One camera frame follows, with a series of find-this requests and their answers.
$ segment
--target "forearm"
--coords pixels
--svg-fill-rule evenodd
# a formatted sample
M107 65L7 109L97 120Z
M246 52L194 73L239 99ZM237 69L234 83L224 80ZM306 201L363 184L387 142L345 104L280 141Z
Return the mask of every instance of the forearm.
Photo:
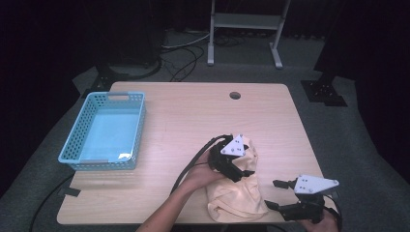
M163 204L142 223L137 232L170 231L194 189L180 185Z

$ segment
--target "gray carpet floor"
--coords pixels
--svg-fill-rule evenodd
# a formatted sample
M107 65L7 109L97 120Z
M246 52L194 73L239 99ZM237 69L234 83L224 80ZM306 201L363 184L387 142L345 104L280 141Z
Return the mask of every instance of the gray carpet floor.
M196 38L194 35L168 32L167 44L183 44ZM321 72L315 72L313 66L324 42L282 38L278 51L284 69L276 70L268 46L271 40L245 38L236 46L216 46L216 64L213 67L207 66L206 44L201 44L205 54L184 81L285 84L324 176L340 182L338 204L343 212L343 231L410 231L410 186L377 154L358 112L354 81L341 77L334 81L334 87L344 97L347 107L309 102L300 81L320 77ZM198 48L191 50L200 53ZM169 81L172 73L193 58L185 50L161 57L165 61L160 71L138 81ZM152 68L113 69L139 74ZM74 78L73 82L83 93L91 87L96 76L97 71L93 68ZM0 199L0 231L28 231L43 199L73 174L57 158L83 102L84 99L78 99L49 132ZM56 216L62 201L62 196L50 195L36 218L33 231L134 231L137 228L137 225L60 225ZM278 231L273 226L268 228L269 231ZM297 223L284 224L283 228L303 231ZM220 226L195 226L193 231L220 231Z

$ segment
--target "beige cloth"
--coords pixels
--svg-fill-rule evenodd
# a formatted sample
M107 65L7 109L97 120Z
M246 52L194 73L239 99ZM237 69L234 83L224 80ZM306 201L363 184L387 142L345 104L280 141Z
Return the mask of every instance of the beige cloth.
M258 155L251 144L251 140L244 137L244 144L248 145L243 157L233 160L241 170L254 171ZM208 195L208 212L211 218L218 222L244 222L262 218L268 213L257 184L256 173L243 177L234 183L225 178L206 187Z

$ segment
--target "white metal stand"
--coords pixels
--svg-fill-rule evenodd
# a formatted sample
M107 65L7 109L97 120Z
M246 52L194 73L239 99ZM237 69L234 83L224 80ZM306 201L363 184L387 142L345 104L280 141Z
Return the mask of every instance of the white metal stand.
M291 0L286 0L281 15L255 15L255 14L222 14L215 13L215 1L212 0L211 26L208 43L208 66L214 66L214 31L215 27L267 29L277 31L275 40L269 43L277 69L283 65L278 54L280 34L286 20L287 10Z

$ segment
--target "basket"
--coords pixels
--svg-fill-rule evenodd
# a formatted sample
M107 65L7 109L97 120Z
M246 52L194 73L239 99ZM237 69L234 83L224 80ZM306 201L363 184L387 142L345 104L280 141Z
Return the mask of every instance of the basket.
M76 171L135 169L144 100L141 92L90 93L58 160Z

